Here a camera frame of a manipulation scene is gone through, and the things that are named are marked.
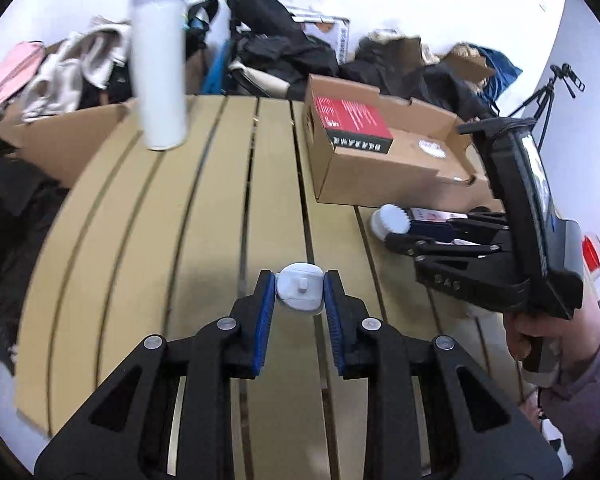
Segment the right hand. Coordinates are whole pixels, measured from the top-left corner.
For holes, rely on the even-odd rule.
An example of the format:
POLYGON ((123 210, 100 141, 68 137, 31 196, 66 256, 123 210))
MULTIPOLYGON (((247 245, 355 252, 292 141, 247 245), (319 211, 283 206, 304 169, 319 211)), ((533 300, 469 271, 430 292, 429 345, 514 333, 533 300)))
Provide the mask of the right hand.
POLYGON ((600 306, 589 282, 585 283, 582 307, 574 311, 571 320, 506 312, 503 323, 509 353, 518 362, 530 359, 531 339, 541 341, 541 354, 548 356, 550 366, 539 372, 522 366, 524 381, 541 388, 553 385, 561 370, 590 362, 600 348, 600 306))

